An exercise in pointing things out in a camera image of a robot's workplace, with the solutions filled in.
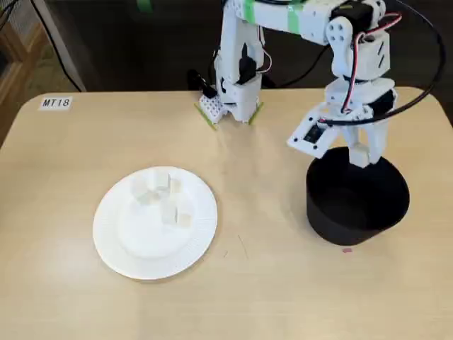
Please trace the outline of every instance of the black container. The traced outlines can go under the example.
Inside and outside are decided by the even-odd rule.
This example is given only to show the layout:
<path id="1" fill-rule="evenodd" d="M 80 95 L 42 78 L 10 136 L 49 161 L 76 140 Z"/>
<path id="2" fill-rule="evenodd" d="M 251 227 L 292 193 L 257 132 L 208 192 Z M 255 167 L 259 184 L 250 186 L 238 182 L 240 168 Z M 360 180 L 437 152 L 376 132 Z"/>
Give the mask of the black container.
<path id="1" fill-rule="evenodd" d="M 386 159 L 361 169 L 349 163 L 347 147 L 315 159 L 306 175 L 306 208 L 325 240 L 352 246 L 400 222 L 409 208 L 404 177 Z"/>

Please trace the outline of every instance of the table surface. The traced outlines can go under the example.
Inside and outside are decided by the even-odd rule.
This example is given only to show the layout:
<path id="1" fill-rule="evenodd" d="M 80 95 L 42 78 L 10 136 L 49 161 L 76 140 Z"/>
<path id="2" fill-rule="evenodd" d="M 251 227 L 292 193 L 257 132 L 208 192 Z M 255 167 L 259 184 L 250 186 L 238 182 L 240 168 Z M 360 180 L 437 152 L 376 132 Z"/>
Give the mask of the table surface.
<path id="1" fill-rule="evenodd" d="M 217 131 L 196 98 L 81 93 L 69 111 L 38 111 L 40 97 L 22 107 L 0 150 L 1 339 L 452 338 L 453 133 L 433 97 L 390 124 L 407 216 L 347 254 L 308 225 L 312 158 L 286 145 L 323 91 L 264 91 L 251 126 L 228 117 Z M 92 223 L 116 181 L 157 165 L 204 179 L 219 224 L 196 265 L 143 283 L 104 265 Z"/>

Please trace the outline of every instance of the paper plate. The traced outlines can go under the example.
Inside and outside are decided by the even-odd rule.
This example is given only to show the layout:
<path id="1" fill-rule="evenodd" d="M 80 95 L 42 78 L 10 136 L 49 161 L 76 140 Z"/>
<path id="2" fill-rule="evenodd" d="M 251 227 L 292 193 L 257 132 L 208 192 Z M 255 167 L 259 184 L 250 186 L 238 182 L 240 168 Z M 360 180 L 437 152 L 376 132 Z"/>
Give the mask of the paper plate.
<path id="1" fill-rule="evenodd" d="M 106 193 L 94 217 L 93 240 L 114 271 L 155 280 L 192 266 L 216 227 L 209 186 L 189 171 L 157 166 L 123 178 Z"/>

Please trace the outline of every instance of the white cube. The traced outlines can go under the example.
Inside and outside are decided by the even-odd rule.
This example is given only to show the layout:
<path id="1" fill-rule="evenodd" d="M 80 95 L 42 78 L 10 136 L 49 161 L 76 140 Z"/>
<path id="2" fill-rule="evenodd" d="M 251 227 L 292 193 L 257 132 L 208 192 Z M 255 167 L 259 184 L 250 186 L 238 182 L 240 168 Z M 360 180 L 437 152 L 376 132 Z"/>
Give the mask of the white cube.
<path id="1" fill-rule="evenodd" d="M 157 171 L 154 175 L 153 189 L 168 193 L 170 191 L 170 175 L 167 172 Z"/>
<path id="2" fill-rule="evenodd" d="M 360 168 L 366 168 L 369 164 L 369 149 L 366 145 L 357 143 L 349 148 L 349 162 Z"/>
<path id="3" fill-rule="evenodd" d="M 176 224 L 176 218 L 178 216 L 178 210 L 176 204 L 171 201 L 164 201 L 161 203 L 161 219 L 165 225 Z"/>

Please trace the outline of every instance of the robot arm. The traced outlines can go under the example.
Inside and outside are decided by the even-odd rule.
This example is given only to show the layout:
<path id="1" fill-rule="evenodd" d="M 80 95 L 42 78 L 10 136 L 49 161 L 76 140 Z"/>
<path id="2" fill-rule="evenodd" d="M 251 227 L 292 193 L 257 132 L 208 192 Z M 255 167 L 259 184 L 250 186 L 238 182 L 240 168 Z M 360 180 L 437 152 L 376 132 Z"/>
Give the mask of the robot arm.
<path id="1" fill-rule="evenodd" d="M 288 140 L 289 146 L 321 158 L 339 134 L 350 149 L 350 162 L 366 167 L 379 161 L 385 146 L 387 120 L 339 127 L 323 120 L 361 120 L 383 115 L 396 103 L 395 83 L 382 78 L 390 69 L 389 34 L 378 22 L 386 15 L 380 0 L 306 0 L 280 5 L 254 0 L 227 0 L 222 40 L 214 67 L 217 96 L 200 99 L 201 109 L 218 123 L 228 112 L 248 122 L 259 104 L 263 66 L 263 29 L 300 35 L 330 45 L 337 79 L 326 88 L 325 101 L 308 112 Z M 365 129 L 369 145 L 359 141 Z"/>

